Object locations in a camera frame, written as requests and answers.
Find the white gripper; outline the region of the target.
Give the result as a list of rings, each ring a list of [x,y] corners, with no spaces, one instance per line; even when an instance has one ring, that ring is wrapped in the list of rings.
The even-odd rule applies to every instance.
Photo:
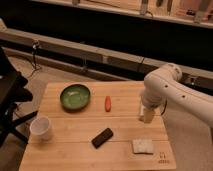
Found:
[[[150,109],[155,109],[155,108],[159,107],[160,104],[162,103],[162,100],[163,100],[162,97],[160,97],[156,94],[153,94],[148,89],[145,89],[141,92],[141,102],[146,107],[144,109],[144,122],[145,123],[152,122],[154,115],[155,115],[155,111],[150,110]]]

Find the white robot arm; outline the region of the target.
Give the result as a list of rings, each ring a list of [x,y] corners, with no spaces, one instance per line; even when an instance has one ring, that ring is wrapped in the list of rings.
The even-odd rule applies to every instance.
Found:
[[[180,83],[181,68],[167,63],[149,72],[144,78],[141,100],[147,109],[157,108],[164,98],[174,101],[213,128],[213,96]]]

